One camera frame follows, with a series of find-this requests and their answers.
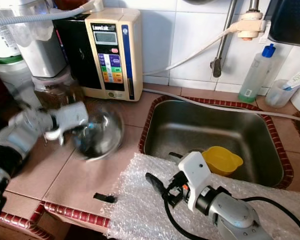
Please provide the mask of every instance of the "gray robotic arm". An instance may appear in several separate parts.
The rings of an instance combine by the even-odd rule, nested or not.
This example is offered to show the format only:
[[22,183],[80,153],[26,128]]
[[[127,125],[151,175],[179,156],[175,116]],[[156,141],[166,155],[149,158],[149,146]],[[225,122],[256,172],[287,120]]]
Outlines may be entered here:
[[173,219],[169,205],[175,207],[185,201],[188,208],[200,211],[217,227],[225,240],[272,240],[262,228],[257,212],[247,202],[236,199],[224,189],[211,187],[211,172],[200,152],[191,152],[178,165],[180,172],[173,176],[167,189],[150,173],[145,175],[148,182],[159,192],[173,226],[184,236],[193,240],[207,240],[182,229]]
[[0,213],[6,202],[3,192],[16,169],[42,135],[63,144],[65,131],[88,122],[83,102],[64,106],[48,113],[26,109],[14,116],[0,131]]

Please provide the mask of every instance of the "stainless steel sink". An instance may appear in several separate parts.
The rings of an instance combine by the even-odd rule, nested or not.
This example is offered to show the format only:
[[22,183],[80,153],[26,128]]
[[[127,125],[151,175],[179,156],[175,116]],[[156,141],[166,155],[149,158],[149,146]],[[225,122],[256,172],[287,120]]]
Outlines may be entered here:
[[169,160],[221,146],[243,159],[230,178],[264,186],[278,185],[284,169],[267,124],[257,114],[220,111],[166,100],[157,104],[143,145],[147,155]]

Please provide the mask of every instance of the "yellow cup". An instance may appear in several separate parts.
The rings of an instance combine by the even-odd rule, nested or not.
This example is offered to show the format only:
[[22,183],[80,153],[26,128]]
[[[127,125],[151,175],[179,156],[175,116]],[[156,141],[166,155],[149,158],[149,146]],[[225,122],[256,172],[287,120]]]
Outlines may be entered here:
[[202,156],[210,171],[221,176],[232,174],[244,163],[241,157],[222,146],[212,146]]

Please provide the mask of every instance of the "brand logo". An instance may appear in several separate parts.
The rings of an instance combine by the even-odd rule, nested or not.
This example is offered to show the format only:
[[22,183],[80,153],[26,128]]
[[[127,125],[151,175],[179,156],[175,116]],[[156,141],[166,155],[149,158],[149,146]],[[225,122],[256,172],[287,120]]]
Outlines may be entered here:
[[92,30],[94,31],[114,31],[116,28],[115,25],[107,26],[107,25],[92,25]]

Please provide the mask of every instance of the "plastic spray bottle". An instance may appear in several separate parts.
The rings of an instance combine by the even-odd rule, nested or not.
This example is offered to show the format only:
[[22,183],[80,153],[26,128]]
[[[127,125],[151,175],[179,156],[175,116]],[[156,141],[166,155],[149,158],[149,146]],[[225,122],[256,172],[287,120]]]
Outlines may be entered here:
[[255,55],[238,95],[241,101],[252,103],[256,99],[259,90],[267,78],[267,74],[272,68],[273,59],[271,57],[275,50],[276,48],[271,43],[269,46],[264,47],[262,53]]

